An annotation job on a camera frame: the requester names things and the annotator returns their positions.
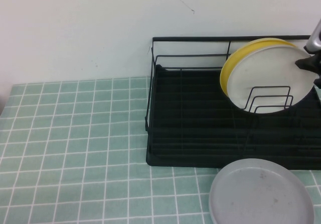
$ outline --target dish rack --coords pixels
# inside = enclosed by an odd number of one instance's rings
[[[264,37],[306,40],[309,36],[154,37],[145,117],[146,161],[152,166],[214,167],[243,158],[273,161],[288,169],[321,168],[321,104],[313,88],[292,105],[290,86],[256,86],[248,97],[285,97],[284,110],[254,114],[237,108],[220,87],[222,67],[162,67],[161,58],[224,57],[233,42]],[[156,42],[225,42],[218,54],[156,55]],[[259,95],[256,88],[285,88],[285,95]]]

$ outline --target green checkered surface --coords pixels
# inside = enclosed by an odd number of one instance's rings
[[[149,78],[14,85],[0,117],[0,223],[210,224],[217,169],[150,167]],[[321,171],[294,171],[321,223]]]

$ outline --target dish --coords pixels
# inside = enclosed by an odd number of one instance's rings
[[[295,61],[309,57],[296,47],[276,45],[261,48],[243,58],[232,70],[227,92],[230,100],[239,108],[256,113],[273,113],[290,105],[291,97],[286,97],[289,88],[256,88],[249,102],[251,89],[255,86],[290,86],[292,105],[303,99],[312,89],[317,74],[299,69]],[[283,95],[256,97],[263,95]]]
[[[245,46],[241,47],[240,49],[235,51],[233,54],[231,54],[231,56],[226,60],[220,74],[220,83],[221,83],[221,88],[223,92],[228,96],[227,81],[229,79],[229,76],[232,70],[240,60],[242,60],[245,56],[247,56],[251,52],[254,52],[260,48],[273,46],[273,45],[280,45],[280,44],[294,46],[292,43],[282,39],[262,38],[262,39],[254,40],[247,43]]]
[[[209,195],[214,224],[313,224],[311,198],[300,180],[284,167],[260,159],[225,166]]]

